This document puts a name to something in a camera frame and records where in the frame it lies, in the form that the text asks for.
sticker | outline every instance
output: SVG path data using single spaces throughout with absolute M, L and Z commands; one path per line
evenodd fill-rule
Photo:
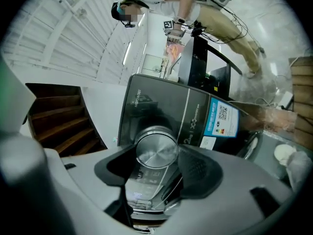
M 215 137 L 203 137 L 200 148 L 213 150 L 216 138 Z
M 237 137 L 238 124 L 239 110 L 218 99 L 211 99 L 205 136 L 235 138 Z

qr code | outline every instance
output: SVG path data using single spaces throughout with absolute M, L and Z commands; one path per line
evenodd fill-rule
M 165 21 L 164 22 L 165 29 L 173 29 L 173 22 L 172 21 Z
M 227 108 L 220 105 L 219 119 L 226 120 Z

black appliance body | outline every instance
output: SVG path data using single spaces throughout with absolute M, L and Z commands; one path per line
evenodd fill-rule
M 142 219 L 144 214 L 144 219 L 167 219 L 165 213 L 173 212 L 166 210 L 180 199 L 183 182 L 177 151 L 164 143 L 243 157 L 260 128 L 247 113 L 202 90 L 133 75 L 118 135 L 118 146 L 136 145 L 136 165 L 126 183 L 132 217 Z

hand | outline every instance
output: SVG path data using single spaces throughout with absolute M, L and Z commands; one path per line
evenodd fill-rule
M 181 30 L 181 24 L 174 22 L 173 29 Z
M 169 35 L 177 36 L 178 38 L 176 39 L 176 38 L 168 37 L 167 41 L 177 44 L 181 40 L 183 33 L 184 31 L 182 31 L 181 29 L 172 29 L 169 31 Z

wooden plank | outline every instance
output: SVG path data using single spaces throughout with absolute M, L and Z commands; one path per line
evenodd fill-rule
M 294 101 L 313 105 L 313 87 L 312 86 L 293 86 Z
M 289 58 L 291 64 L 296 58 Z M 313 66 L 313 57 L 299 57 L 292 66 Z
M 74 146 L 77 142 L 82 141 L 83 138 L 86 138 L 88 135 L 91 135 L 92 133 L 93 133 L 93 128 L 87 128 L 87 129 L 77 133 L 75 136 L 71 137 L 70 139 L 66 140 L 62 144 L 58 145 L 54 149 L 60 155 L 62 155 L 68 149 L 70 149 L 72 146 Z
M 32 123 L 37 134 L 84 116 L 83 106 L 73 106 L 34 114 Z
M 56 84 L 26 84 L 36 97 L 78 95 L 79 87 Z
M 83 148 L 81 148 L 77 153 L 75 153 L 75 156 L 84 155 L 88 153 L 91 149 L 93 149 L 99 143 L 100 143 L 99 139 L 97 138 L 92 139 Z
M 311 105 L 294 103 L 293 111 L 305 118 L 313 119 L 313 106 Z
M 149 226 L 149 227 L 160 227 L 165 223 L 166 220 L 143 220 L 133 219 L 134 225 Z
M 293 76 L 313 76 L 312 66 L 292 66 L 291 74 Z
M 303 118 L 298 117 L 295 123 L 295 128 L 313 135 L 313 126 L 310 125 L 308 122 L 313 125 L 313 120 L 307 119 L 305 121 Z
M 71 112 L 74 110 L 83 110 L 83 109 L 84 109 L 83 106 L 73 106 L 73 107 L 61 108 L 61 109 L 56 109 L 56 110 L 52 110 L 52 111 L 37 113 L 37 114 L 34 114 L 31 118 L 32 118 L 32 120 L 38 120 L 38 119 L 42 119 L 42 118 L 48 118 L 48 117 L 51 117 L 53 115 L 63 114 L 65 112 Z
M 294 85 L 313 86 L 313 76 L 292 76 Z
M 78 119 L 75 119 L 73 121 L 64 123 L 62 125 L 56 126 L 50 130 L 47 130 L 39 135 L 36 136 L 36 139 L 39 142 L 45 142 L 48 139 L 52 138 L 55 135 L 62 135 L 66 131 L 76 128 L 77 126 L 80 126 L 82 124 L 88 123 L 88 117 L 81 117 Z
M 293 134 L 293 138 L 297 144 L 302 145 L 302 146 L 308 148 L 309 150 L 313 150 L 313 142 L 312 142 L 313 135 L 311 135 L 307 132 L 295 129 L 294 134 Z
M 37 98 L 31 107 L 30 114 L 36 114 L 59 108 L 66 108 L 80 105 L 80 96 L 52 96 Z

